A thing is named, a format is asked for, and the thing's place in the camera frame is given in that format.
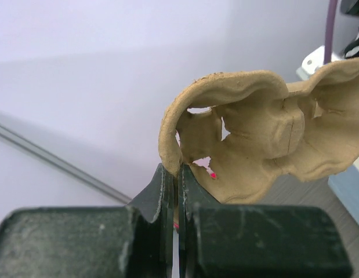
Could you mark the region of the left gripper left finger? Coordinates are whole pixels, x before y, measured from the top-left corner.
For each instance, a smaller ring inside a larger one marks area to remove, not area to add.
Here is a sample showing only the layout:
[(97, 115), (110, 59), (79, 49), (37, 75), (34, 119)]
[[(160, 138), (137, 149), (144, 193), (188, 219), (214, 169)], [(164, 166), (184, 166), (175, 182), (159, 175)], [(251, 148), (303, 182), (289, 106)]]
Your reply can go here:
[(173, 176), (126, 206), (39, 207), (0, 224), (0, 277), (171, 277)]

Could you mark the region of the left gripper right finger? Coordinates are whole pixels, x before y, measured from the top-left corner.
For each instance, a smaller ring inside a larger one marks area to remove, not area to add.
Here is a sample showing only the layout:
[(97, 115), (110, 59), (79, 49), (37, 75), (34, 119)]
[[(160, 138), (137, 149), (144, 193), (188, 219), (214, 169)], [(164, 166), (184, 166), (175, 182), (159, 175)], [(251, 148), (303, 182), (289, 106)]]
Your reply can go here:
[(221, 204), (187, 165), (178, 175), (181, 277), (351, 277), (329, 215), (309, 206)]

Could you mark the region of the light blue paper bag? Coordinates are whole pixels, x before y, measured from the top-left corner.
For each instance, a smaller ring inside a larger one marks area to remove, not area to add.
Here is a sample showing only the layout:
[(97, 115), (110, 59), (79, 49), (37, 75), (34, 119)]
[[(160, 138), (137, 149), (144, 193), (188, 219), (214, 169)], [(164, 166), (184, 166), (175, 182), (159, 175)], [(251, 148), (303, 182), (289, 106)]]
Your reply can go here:
[(337, 197), (359, 198), (359, 158), (346, 171), (330, 176), (328, 184)]

